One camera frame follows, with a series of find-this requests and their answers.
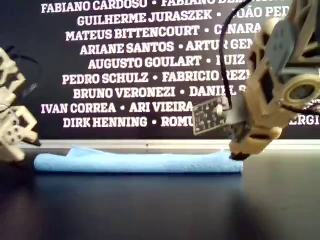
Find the black cable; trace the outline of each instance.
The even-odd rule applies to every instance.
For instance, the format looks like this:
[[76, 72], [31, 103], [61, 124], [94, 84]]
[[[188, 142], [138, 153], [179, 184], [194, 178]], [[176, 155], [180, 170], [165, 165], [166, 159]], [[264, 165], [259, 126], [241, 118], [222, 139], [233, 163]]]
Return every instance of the black cable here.
[[225, 36], [228, 30], [229, 24], [232, 22], [233, 18], [237, 15], [237, 13], [245, 8], [249, 3], [251, 3], [253, 0], [246, 0], [242, 3], [240, 3], [233, 11], [232, 13], [227, 17], [225, 20], [221, 35], [220, 35], [220, 42], [219, 42], [219, 55], [220, 55], [220, 65], [221, 65], [221, 76], [223, 80], [223, 85], [225, 88], [225, 95], [228, 98], [228, 103], [230, 109], [232, 109], [232, 100], [231, 100], [231, 92], [230, 92], [230, 84], [227, 76], [227, 67], [225, 62], [225, 54], [224, 54], [224, 43], [225, 43]]
[[[230, 84], [229, 84], [229, 79], [227, 75], [227, 67], [225, 63], [225, 54], [224, 54], [224, 43], [225, 43], [225, 36], [228, 30], [228, 26], [232, 22], [233, 18], [237, 15], [237, 13], [245, 8], [248, 4], [250, 4], [253, 0], [246, 0], [242, 3], [240, 3], [232, 12], [231, 14], [227, 17], [225, 20], [222, 30], [221, 30], [221, 35], [220, 35], [220, 42], [219, 42], [219, 55], [220, 55], [220, 66], [221, 66], [221, 76], [223, 80], [223, 85], [225, 88], [225, 95], [228, 99], [228, 103], [230, 106], [230, 109], [232, 109], [232, 99], [231, 99], [231, 91], [230, 91]], [[320, 112], [318, 111], [313, 111], [312, 108], [317, 106], [318, 103], [311, 105], [307, 109], [298, 109], [292, 106], [287, 106], [287, 105], [282, 105], [281, 107], [296, 114], [302, 114], [302, 115], [314, 115], [314, 116], [320, 116]]]
[[34, 60], [33, 58], [29, 57], [29, 56], [25, 56], [20, 54], [20, 51], [15, 47], [15, 46], [10, 46], [8, 48], [5, 49], [5, 52], [10, 56], [10, 58], [14, 61], [16, 61], [18, 67], [20, 66], [21, 60], [25, 60], [25, 61], [29, 61], [35, 65], [37, 65], [38, 67], [38, 76], [36, 77], [36, 81], [31, 84], [31, 86], [27, 87], [23, 92], [22, 92], [22, 98], [25, 98], [28, 94], [30, 94], [35, 88], [38, 87], [40, 79], [42, 78], [42, 68], [40, 66], [40, 64]]

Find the blue towel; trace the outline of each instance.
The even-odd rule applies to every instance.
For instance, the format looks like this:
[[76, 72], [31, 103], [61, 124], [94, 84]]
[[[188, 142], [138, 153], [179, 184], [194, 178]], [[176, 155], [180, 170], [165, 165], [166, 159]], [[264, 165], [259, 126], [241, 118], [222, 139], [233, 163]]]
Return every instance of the blue towel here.
[[243, 162], [230, 153], [116, 154], [73, 147], [67, 156], [40, 154], [34, 162], [41, 172], [68, 173], [241, 173]]

